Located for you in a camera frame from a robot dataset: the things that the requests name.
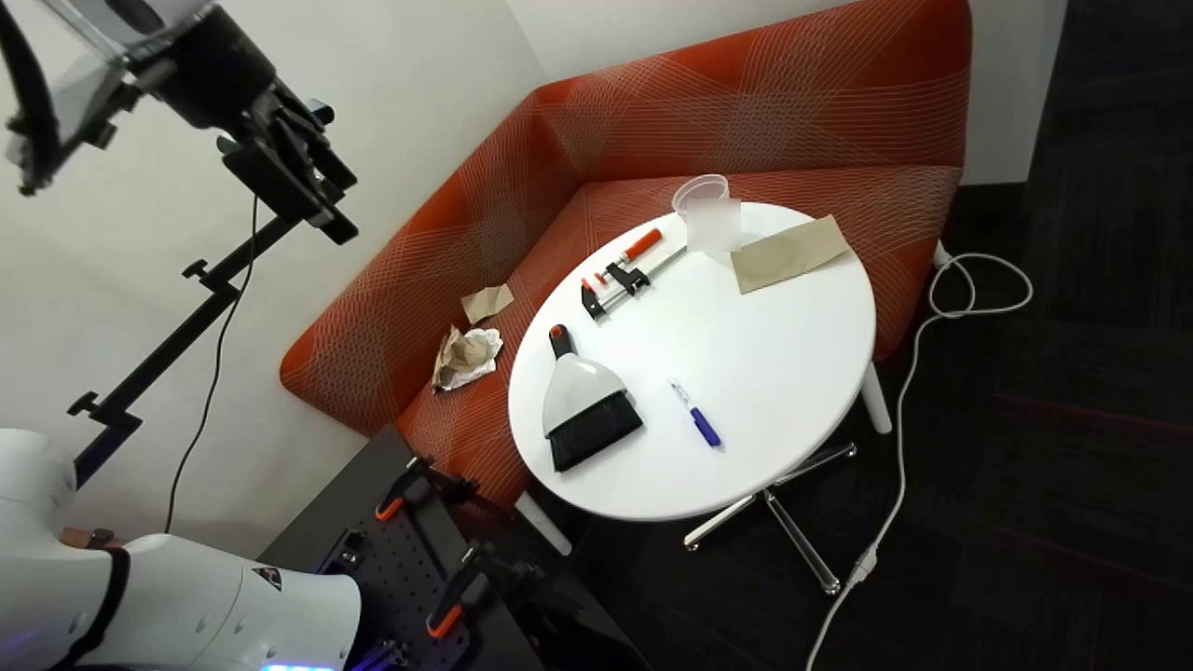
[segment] blue pen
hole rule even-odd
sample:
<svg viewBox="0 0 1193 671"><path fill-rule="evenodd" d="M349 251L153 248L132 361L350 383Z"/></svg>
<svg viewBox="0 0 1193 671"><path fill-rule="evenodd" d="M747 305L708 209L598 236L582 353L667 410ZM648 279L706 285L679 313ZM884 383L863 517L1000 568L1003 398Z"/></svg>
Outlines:
<svg viewBox="0 0 1193 671"><path fill-rule="evenodd" d="M693 417L693 425L699 425L699 433L706 435L706 445L708 449L721 449L721 435L715 435L715 428L713 428L713 423L706 417L706 410L693 404L693 398L688 398L688 390L679 388L679 383L672 383L677 388L677 398L688 408L688 415Z"/></svg>

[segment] white wall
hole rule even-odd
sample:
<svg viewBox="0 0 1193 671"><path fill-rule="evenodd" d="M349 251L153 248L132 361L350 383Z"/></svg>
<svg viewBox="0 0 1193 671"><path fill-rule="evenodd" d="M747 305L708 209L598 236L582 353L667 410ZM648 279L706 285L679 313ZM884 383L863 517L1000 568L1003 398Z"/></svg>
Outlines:
<svg viewBox="0 0 1193 671"><path fill-rule="evenodd" d="M550 79L852 0L506 0ZM970 0L967 182L1027 182L1066 0Z"/></svg>
<svg viewBox="0 0 1193 671"><path fill-rule="evenodd" d="M349 211L363 240L337 251L299 233L253 277L224 353L224 388L181 499L181 532L257 551L358 453L358 435L276 383L285 346L372 256L399 221L534 86L542 66L493 0L224 0L299 93L337 103L334 142L358 170ZM14 3L49 56L78 52L53 19ZM49 433L76 456L98 425L69 404L142 361L202 297L181 267L224 256L252 221L214 139L156 102L119 120L53 189L14 193L0 164L0 425ZM173 466L199 423L214 333L142 404L145 428L78 497L70 523L162 526Z"/></svg>

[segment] round white table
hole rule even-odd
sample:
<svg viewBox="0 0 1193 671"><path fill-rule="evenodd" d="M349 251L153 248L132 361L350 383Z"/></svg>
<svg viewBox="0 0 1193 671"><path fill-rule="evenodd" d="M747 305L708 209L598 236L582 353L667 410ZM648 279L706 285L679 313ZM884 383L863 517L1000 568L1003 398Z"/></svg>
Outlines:
<svg viewBox="0 0 1193 671"><path fill-rule="evenodd" d="M761 240L808 216L736 200L736 221ZM870 374L878 308L853 255L739 294L736 267L693 248L653 286L592 322L582 308L582 279L614 261L647 228L663 233L648 255L690 244L682 221L667 211L586 256L527 327L506 417L523 461L560 499L623 523L677 523L767 487L833 435ZM567 472L552 466L542 417L556 369L552 325L571 327L582 359L614 369L642 415L637 433ZM672 383L708 415L723 449L701 439Z"/></svg>

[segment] red couch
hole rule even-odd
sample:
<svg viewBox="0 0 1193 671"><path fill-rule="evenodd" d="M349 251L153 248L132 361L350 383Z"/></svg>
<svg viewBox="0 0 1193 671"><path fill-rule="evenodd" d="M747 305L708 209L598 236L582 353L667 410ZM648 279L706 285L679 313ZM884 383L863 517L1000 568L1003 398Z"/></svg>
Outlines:
<svg viewBox="0 0 1193 671"><path fill-rule="evenodd" d="M878 359L913 325L967 148L967 0L857 0L534 90L289 351L325 415L396 425L513 505L506 374L539 303L699 170L741 200L836 211L878 286ZM429 388L459 294L513 285L496 377Z"/></svg>

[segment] plastic cup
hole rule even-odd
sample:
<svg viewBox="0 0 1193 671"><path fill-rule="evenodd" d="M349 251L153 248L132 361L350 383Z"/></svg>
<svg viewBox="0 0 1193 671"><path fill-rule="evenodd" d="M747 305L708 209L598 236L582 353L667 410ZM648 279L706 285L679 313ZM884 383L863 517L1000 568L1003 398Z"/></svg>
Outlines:
<svg viewBox="0 0 1193 671"><path fill-rule="evenodd" d="M733 180L723 174L699 174L688 180L677 197L672 209L679 211L679 221L699 236L699 248L715 256L728 261L733 251L739 248L739 224L736 224L736 207L733 207Z"/></svg>

